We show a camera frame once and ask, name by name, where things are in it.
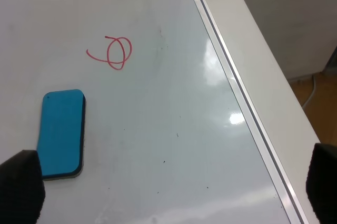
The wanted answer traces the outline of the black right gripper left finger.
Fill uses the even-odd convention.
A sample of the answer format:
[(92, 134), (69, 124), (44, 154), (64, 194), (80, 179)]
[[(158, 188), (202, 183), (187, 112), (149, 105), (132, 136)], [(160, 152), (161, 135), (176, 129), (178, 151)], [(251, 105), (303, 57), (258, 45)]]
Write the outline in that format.
[(37, 223), (45, 200), (35, 150), (22, 150), (1, 164), (1, 223)]

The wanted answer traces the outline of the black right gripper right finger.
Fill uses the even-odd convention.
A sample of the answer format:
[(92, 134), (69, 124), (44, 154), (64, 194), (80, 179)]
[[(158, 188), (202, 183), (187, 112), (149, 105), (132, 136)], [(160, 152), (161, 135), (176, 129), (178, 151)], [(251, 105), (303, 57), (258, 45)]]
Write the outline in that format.
[(336, 223), (336, 147), (314, 145), (306, 193), (320, 223)]

